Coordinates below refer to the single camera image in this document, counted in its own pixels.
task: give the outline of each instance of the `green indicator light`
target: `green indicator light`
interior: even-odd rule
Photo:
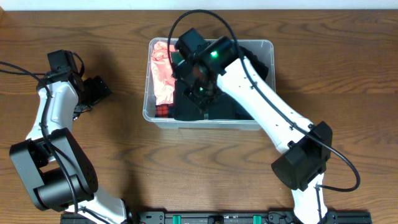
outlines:
[[[213,51],[212,53],[210,53],[212,57],[217,57],[217,51]]]

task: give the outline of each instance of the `white wall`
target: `white wall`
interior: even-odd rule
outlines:
[[[398,9],[398,0],[0,0],[15,10]]]

